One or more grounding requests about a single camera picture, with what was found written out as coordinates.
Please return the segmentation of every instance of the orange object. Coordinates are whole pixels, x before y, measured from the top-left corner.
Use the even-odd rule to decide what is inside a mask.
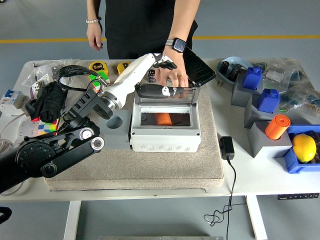
[[[290,123],[290,119],[287,116],[278,114],[274,116],[264,133],[268,138],[278,140],[290,126]]]
[[[158,126],[172,126],[172,121],[169,113],[155,113],[155,122]]]

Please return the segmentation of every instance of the gray pedestal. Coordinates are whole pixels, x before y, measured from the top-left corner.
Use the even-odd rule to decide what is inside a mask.
[[[254,158],[281,158],[292,147],[287,131],[278,140],[268,138],[265,134],[268,125],[268,121],[257,121],[248,132]]]
[[[109,119],[99,118],[98,127],[104,134],[105,149],[131,149],[129,142],[132,111],[119,110]]]
[[[244,127],[250,129],[255,122],[271,121],[275,115],[280,114],[279,105],[273,113],[259,111],[258,99],[260,95],[252,95],[247,102],[244,110]]]
[[[263,81],[260,81],[257,89],[243,87],[244,74],[238,74],[232,89],[231,104],[239,107],[245,107],[251,95],[261,95],[264,90]]]

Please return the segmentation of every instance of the smartwatch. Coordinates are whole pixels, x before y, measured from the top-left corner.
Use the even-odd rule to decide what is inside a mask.
[[[187,44],[185,41],[176,37],[175,39],[168,39],[165,45],[171,46],[173,50],[182,54],[185,51]]]

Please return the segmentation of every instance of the lemon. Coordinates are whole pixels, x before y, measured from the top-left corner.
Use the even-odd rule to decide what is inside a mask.
[[[293,151],[300,162],[309,162],[317,151],[315,140],[308,135],[299,134],[292,140]]]

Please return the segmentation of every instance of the person's hand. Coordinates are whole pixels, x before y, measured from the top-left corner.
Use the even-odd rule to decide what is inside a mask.
[[[101,41],[102,36],[102,26],[101,23],[94,22],[88,24],[88,29],[86,31],[86,35],[89,40],[90,47],[92,47],[94,50],[100,51],[102,49],[103,43]]]
[[[167,68],[159,67],[155,70],[155,79],[162,86],[166,86],[167,80],[170,79],[173,87],[188,88],[188,76],[185,69],[183,54],[173,50],[171,46],[165,46],[163,55],[168,56],[175,65],[177,65],[177,68],[169,70]]]

